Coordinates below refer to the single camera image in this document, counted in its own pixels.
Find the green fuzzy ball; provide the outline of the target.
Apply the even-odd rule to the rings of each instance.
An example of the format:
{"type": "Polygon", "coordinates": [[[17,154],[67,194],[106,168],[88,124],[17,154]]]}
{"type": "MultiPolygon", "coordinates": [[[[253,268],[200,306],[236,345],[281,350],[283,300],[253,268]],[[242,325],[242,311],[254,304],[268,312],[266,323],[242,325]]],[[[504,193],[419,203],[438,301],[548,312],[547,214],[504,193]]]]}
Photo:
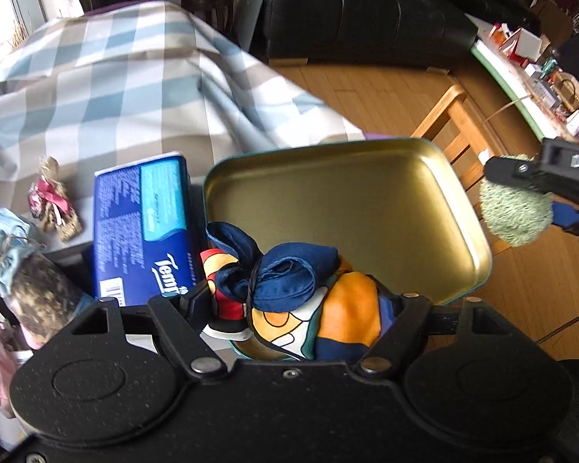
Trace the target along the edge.
{"type": "MultiPolygon", "coordinates": [[[[529,160],[525,155],[509,157],[529,160]]],[[[484,176],[479,198],[486,227],[511,247],[534,242],[551,225],[549,193],[509,188],[484,176]]]]}

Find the blue Tempo tissue pack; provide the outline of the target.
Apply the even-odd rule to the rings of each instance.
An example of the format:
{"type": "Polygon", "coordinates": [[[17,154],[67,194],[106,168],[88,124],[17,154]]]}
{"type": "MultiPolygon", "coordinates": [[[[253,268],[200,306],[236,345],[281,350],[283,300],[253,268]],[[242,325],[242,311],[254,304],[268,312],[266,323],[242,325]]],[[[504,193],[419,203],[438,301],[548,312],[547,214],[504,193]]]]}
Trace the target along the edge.
{"type": "Polygon", "coordinates": [[[185,158],[169,153],[97,171],[95,295],[121,306],[183,296],[201,278],[195,259],[185,158]]]}

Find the colourful silk scarf bundle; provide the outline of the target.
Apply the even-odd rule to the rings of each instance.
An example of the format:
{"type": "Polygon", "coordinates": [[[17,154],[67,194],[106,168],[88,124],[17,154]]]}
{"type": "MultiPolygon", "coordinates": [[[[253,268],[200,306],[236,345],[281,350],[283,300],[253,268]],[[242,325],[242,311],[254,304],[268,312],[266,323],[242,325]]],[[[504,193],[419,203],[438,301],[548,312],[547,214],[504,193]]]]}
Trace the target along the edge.
{"type": "Polygon", "coordinates": [[[225,221],[201,254],[212,294],[207,336],[261,347],[264,360],[357,362],[396,320],[391,294],[334,247],[281,243],[261,252],[225,221]]]}

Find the potpourri sachet with blue cloth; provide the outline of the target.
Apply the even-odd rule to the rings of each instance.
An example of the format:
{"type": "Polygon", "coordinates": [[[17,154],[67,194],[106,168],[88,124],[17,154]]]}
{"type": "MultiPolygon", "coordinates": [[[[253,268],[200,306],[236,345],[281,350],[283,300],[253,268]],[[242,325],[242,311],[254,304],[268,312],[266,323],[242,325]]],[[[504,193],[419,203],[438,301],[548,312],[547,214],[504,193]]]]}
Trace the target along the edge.
{"type": "Polygon", "coordinates": [[[94,302],[44,256],[33,226],[7,208],[0,209],[0,296],[34,350],[94,302]]]}

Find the small pink ribbon sachet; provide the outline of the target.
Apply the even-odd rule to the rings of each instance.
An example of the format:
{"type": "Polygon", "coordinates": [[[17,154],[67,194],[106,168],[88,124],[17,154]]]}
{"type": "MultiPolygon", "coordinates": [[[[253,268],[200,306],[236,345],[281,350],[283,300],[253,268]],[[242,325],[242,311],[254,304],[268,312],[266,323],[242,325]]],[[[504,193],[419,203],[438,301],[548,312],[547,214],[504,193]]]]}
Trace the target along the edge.
{"type": "Polygon", "coordinates": [[[39,162],[28,203],[31,216],[42,232],[56,232],[63,243],[82,232],[79,216],[60,180],[59,164],[53,157],[45,157],[39,162]]]}

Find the wooden chair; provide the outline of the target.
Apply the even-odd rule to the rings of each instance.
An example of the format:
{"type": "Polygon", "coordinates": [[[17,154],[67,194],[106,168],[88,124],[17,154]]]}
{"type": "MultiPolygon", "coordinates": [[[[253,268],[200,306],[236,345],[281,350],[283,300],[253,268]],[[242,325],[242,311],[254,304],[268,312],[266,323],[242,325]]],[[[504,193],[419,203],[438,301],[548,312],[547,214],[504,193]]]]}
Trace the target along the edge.
{"type": "Polygon", "coordinates": [[[503,156],[505,147],[488,122],[481,124],[475,120],[468,105],[466,90],[459,85],[451,86],[422,118],[411,137],[434,142],[448,125],[455,130],[454,137],[444,146],[444,155],[452,166],[458,161],[466,163],[456,169],[457,177],[486,231],[479,198],[484,165],[491,157],[503,156]]]}

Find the gold metal tin box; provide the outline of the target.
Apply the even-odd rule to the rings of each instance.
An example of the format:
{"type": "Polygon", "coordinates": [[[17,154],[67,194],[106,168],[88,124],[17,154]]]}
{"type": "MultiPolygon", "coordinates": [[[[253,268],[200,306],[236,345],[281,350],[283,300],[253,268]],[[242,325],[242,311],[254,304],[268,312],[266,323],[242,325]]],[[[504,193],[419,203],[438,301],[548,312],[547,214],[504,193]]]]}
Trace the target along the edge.
{"type": "Polygon", "coordinates": [[[225,221],[261,252],[336,248],[392,296],[436,304],[491,274],[491,249],[452,165],[422,139],[376,139],[235,157],[210,171],[207,224],[225,221]]]}

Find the black leather sofa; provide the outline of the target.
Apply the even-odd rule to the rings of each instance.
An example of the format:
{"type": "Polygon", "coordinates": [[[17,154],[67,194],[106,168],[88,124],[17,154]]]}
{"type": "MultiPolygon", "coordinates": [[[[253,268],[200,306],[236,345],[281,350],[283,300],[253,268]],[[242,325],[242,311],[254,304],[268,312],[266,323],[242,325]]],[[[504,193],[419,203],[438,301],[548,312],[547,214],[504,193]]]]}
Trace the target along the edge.
{"type": "Polygon", "coordinates": [[[476,35],[448,0],[262,0],[251,49],[269,61],[451,69],[476,35]]]}

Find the checkered blue beige tablecloth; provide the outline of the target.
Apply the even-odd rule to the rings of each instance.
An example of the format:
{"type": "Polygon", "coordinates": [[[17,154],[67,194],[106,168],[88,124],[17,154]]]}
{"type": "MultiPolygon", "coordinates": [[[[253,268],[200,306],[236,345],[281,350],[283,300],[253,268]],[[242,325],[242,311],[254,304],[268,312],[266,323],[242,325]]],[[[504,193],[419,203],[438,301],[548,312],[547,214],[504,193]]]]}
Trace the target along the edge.
{"type": "Polygon", "coordinates": [[[44,157],[88,221],[101,169],[177,152],[196,178],[234,155],[362,136],[168,2],[50,22],[0,63],[0,208],[20,214],[44,157]]]}

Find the dark round side table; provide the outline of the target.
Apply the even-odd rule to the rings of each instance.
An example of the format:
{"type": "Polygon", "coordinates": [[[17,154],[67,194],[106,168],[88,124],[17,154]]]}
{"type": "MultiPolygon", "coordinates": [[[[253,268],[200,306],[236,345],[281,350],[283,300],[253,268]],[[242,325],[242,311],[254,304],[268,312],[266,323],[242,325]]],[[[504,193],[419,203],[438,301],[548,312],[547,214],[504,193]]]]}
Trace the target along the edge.
{"type": "Polygon", "coordinates": [[[232,28],[233,0],[181,0],[181,7],[223,35],[232,28]]]}

